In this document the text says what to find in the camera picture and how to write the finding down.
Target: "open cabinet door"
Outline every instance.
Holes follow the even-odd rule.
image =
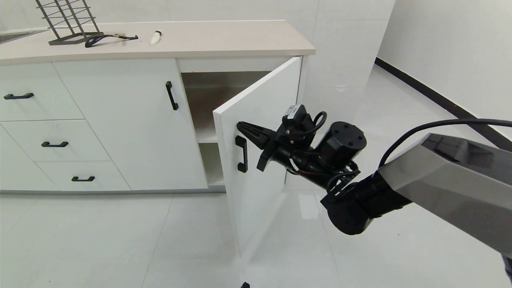
[[[235,143],[235,137],[242,136],[237,130],[237,123],[245,121],[276,130],[287,108],[296,102],[300,72],[301,58],[294,57],[214,110],[239,255],[244,253],[266,220],[270,207],[283,189],[286,170],[275,162],[270,162],[265,172],[257,170],[262,151],[248,140],[248,170],[245,173],[239,171],[238,164],[244,162],[244,152]]]

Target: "white wall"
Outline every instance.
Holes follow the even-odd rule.
[[[378,57],[477,117],[512,120],[511,28],[511,0],[396,0]]]
[[[351,121],[395,0],[87,0],[98,23],[285,19],[317,48],[305,104]],[[0,31],[46,27],[34,0],[0,0]]]

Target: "black handle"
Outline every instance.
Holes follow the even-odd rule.
[[[96,177],[94,177],[94,176],[91,176],[88,179],[78,179],[78,177],[75,176],[75,177],[71,178],[71,181],[73,181],[73,182],[92,182],[92,181],[94,181],[94,179],[96,179]]]
[[[43,147],[59,147],[59,148],[62,148],[62,147],[66,147],[68,144],[69,144],[69,142],[64,141],[61,144],[51,145],[49,142],[45,141],[45,142],[41,143],[41,146],[43,146]]]
[[[179,108],[178,103],[174,102],[173,92],[170,90],[173,87],[173,84],[170,81],[167,81],[165,83],[165,86],[167,87],[167,93],[169,94],[169,99],[171,104],[173,105],[173,109],[177,110]]]
[[[244,150],[244,162],[238,163],[238,171],[246,173],[249,169],[249,164],[247,163],[247,140],[242,136],[237,136],[234,138],[234,142],[238,147],[242,147]]]
[[[28,98],[32,98],[32,97],[34,97],[34,93],[27,93],[22,96],[14,96],[12,94],[7,94],[4,96],[4,99],[5,100],[15,100],[15,99],[28,99]]]

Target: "black baseboard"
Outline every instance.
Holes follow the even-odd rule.
[[[443,95],[437,93],[436,91],[430,89],[425,84],[420,81],[414,79],[413,77],[405,74],[400,71],[396,67],[393,67],[391,64],[386,63],[380,58],[375,59],[375,64],[382,67],[384,70],[388,71],[398,79],[405,82],[407,85],[414,88],[419,93],[425,95],[428,99],[435,102],[437,105],[443,107],[448,112],[452,113],[457,118],[476,118],[470,112],[464,110],[462,107],[457,106],[455,103],[448,100]],[[492,142],[497,147],[512,152],[512,141],[510,141],[505,136],[501,135],[498,131],[494,130],[492,127],[488,125],[470,125],[473,130],[478,132],[480,135],[485,137],[487,140]]]

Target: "sink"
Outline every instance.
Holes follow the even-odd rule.
[[[9,41],[13,41],[13,40],[16,40],[16,39],[20,39],[20,38],[23,38],[23,37],[27,37],[27,36],[30,36],[30,35],[34,35],[34,34],[37,34],[37,33],[41,33],[43,31],[46,31],[46,30],[25,31],[25,32],[15,32],[15,33],[0,34],[0,44],[3,44],[5,42],[9,42]]]

